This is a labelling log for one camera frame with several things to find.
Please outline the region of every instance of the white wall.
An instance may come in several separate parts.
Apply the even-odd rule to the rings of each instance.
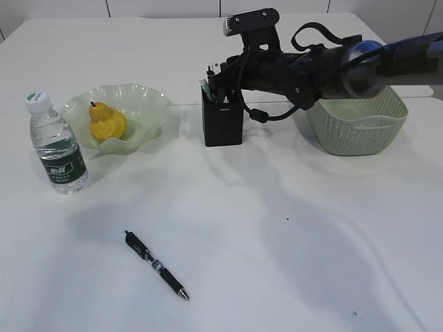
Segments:
[[[108,0],[112,17],[218,17],[219,0]]]
[[[0,0],[0,29],[8,37],[25,20],[108,17],[105,0]]]
[[[357,14],[389,43],[423,35],[434,3],[435,0],[331,0],[329,11]]]
[[[221,16],[266,7],[275,8],[280,14],[299,12],[327,12],[329,0],[221,0]]]
[[[425,33],[443,32],[443,0],[437,0]]]
[[[354,12],[385,42],[422,35],[436,0],[108,0],[111,16],[224,17],[274,7],[280,13]],[[5,37],[29,18],[107,17],[105,0],[0,0]],[[438,0],[427,32],[443,30]]]

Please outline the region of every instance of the green bottle label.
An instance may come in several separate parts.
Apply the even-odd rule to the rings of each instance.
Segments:
[[[75,152],[69,156],[55,160],[40,158],[40,161],[49,176],[49,180],[58,185],[73,182],[86,172],[86,166],[84,165],[79,146],[77,146]]]

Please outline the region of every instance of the pen holder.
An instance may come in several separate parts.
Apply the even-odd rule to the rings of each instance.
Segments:
[[[211,102],[201,90],[203,133],[207,147],[239,145],[243,139],[243,108],[237,95],[227,103]]]

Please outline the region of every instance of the white bottle cap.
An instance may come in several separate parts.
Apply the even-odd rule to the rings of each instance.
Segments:
[[[53,106],[49,95],[43,91],[31,93],[26,97],[25,104],[31,114],[48,111]]]

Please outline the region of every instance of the plastic basket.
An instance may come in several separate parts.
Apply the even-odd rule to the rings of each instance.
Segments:
[[[389,86],[364,100],[321,100],[307,111],[320,144],[337,156],[382,152],[406,121],[408,109]]]

